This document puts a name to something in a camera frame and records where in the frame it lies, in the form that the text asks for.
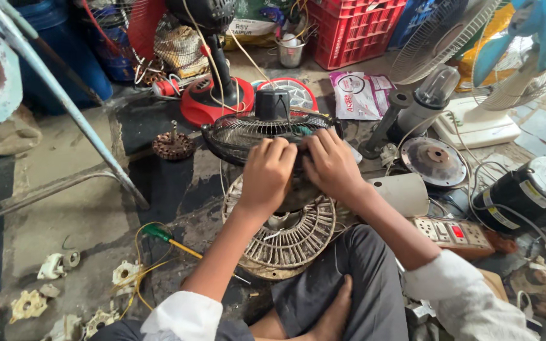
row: black fan pole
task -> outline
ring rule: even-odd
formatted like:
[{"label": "black fan pole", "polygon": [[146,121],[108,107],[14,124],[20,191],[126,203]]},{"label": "black fan pole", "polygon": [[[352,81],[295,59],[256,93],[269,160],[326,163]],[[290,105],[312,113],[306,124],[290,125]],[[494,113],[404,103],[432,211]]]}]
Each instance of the black fan pole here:
[{"label": "black fan pole", "polygon": [[[237,90],[235,89],[235,87],[233,87],[233,84],[231,83],[229,67],[227,66],[226,60],[224,59],[223,47],[220,44],[218,35],[207,36],[206,43],[210,48],[210,53],[212,54],[212,59],[214,59],[214,64],[216,64],[216,69],[218,69],[218,75],[220,76],[220,81],[223,85],[224,97],[237,97],[235,95],[235,92]],[[214,74],[214,67],[212,65],[210,65],[210,71],[212,72],[212,81],[214,82],[215,87],[215,90],[213,91],[214,95],[215,97],[220,99],[220,84],[216,79],[216,75]]]}]

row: white fan base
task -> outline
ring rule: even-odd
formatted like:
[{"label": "white fan base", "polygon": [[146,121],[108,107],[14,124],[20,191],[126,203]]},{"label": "white fan base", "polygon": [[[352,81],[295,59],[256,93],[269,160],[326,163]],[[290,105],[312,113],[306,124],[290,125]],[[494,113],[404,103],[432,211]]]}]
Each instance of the white fan base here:
[{"label": "white fan base", "polygon": [[[471,97],[453,99],[445,110],[452,111],[456,119],[462,122],[462,126],[459,126],[460,137],[469,149],[511,142],[521,133],[518,125],[507,116],[507,111],[487,111]],[[433,122],[433,128],[440,139],[456,149],[465,149],[448,113],[439,115]]]}]

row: screwdriver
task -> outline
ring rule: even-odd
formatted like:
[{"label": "screwdriver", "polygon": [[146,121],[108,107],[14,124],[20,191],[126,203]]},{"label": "screwdriver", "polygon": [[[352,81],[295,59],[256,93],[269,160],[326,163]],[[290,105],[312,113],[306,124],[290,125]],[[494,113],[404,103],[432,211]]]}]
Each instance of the screwdriver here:
[{"label": "screwdriver", "polygon": [[[202,255],[200,255],[199,253],[194,252],[193,250],[187,248],[185,245],[182,245],[182,244],[178,243],[177,241],[172,239],[172,236],[170,234],[168,234],[167,232],[165,232],[164,230],[158,228],[157,226],[155,226],[153,224],[148,224],[147,226],[145,226],[143,228],[143,233],[154,236],[154,237],[162,239],[162,240],[165,240],[166,242],[168,242],[168,243],[170,243],[170,244],[172,244],[174,246],[177,246],[179,249],[190,253],[191,255],[195,256],[195,258],[197,258],[197,259],[202,259],[203,258]],[[246,282],[247,284],[252,285],[251,282],[239,277],[234,272],[233,272],[233,277],[239,279],[242,282]]]}]

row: gray pants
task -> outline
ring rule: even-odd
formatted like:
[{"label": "gray pants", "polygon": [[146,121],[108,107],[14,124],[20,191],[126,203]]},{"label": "gray pants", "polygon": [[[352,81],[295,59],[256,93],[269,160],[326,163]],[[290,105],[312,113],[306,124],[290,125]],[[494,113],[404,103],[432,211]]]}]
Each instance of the gray pants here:
[{"label": "gray pants", "polygon": [[[273,302],[289,337],[309,331],[332,303],[344,283],[353,277],[351,312],[343,339],[352,341],[408,339],[402,290],[395,256],[367,225],[345,232],[302,274],[273,286]],[[137,328],[115,322],[98,331],[91,341],[140,341]],[[243,321],[221,321],[217,340],[254,340]]]}]

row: person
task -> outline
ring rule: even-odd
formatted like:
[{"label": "person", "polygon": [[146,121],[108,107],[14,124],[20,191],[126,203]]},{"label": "person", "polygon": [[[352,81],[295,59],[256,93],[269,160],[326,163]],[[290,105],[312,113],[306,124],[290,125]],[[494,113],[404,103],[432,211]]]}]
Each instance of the person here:
[{"label": "person", "polygon": [[239,202],[180,291],[142,325],[119,321],[93,341],[407,340],[396,258],[406,270],[405,292],[429,300],[456,340],[535,340],[525,315],[497,299],[475,267],[441,250],[362,179],[334,130],[318,129],[303,144],[311,154],[302,160],[309,179],[369,226],[351,228],[305,272],[275,284],[274,309],[254,325],[220,321],[237,262],[282,204],[297,155],[297,146],[283,138],[264,139],[249,152]]}]

